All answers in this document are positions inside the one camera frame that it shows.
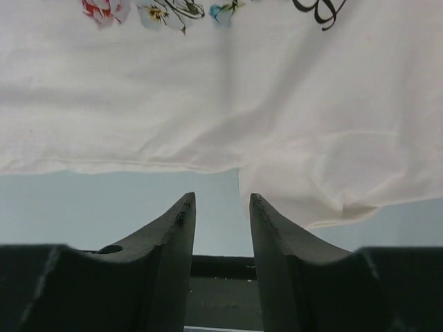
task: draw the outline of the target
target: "white t-shirt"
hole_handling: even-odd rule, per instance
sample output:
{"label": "white t-shirt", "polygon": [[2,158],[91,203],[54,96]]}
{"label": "white t-shirt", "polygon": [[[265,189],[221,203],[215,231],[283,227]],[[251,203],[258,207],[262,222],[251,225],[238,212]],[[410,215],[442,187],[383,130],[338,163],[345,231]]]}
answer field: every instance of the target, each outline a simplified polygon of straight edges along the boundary
{"label": "white t-shirt", "polygon": [[443,196],[442,1],[22,0],[0,29],[0,174],[240,167],[305,226]]}

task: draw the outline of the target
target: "white cloth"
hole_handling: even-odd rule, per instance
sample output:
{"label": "white cloth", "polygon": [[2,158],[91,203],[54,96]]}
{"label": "white cloth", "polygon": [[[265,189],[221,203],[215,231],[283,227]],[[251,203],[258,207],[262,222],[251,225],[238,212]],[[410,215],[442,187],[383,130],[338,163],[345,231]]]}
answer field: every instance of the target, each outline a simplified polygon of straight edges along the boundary
{"label": "white cloth", "polygon": [[1,174],[240,167],[245,203],[305,227],[443,196],[442,1],[21,0],[0,18]]}

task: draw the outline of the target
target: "red flower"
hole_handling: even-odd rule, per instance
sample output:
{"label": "red flower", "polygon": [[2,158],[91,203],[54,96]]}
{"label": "red flower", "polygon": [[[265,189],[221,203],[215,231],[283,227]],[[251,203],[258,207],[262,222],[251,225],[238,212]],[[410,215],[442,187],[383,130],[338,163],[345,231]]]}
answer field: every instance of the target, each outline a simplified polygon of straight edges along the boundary
{"label": "red flower", "polygon": [[83,10],[99,28],[111,26],[114,19],[122,24],[129,14],[131,0],[82,0]]}

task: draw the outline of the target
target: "fabric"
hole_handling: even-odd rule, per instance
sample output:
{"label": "fabric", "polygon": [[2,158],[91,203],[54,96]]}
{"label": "fabric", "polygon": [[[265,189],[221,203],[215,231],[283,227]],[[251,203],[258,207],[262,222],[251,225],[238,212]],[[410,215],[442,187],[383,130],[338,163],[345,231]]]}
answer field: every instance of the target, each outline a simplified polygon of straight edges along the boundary
{"label": "fabric", "polygon": [[441,1],[22,0],[0,18],[0,174],[240,167],[245,204],[305,227],[443,196]]}

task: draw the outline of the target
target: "pink flower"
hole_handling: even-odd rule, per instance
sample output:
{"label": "pink flower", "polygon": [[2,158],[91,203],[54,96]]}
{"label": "pink flower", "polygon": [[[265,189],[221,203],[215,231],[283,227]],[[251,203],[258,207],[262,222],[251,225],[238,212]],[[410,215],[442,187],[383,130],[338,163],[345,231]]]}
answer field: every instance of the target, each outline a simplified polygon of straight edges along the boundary
{"label": "pink flower", "polygon": [[82,0],[83,10],[99,28],[111,26],[114,19],[122,24],[129,14],[131,0]]}

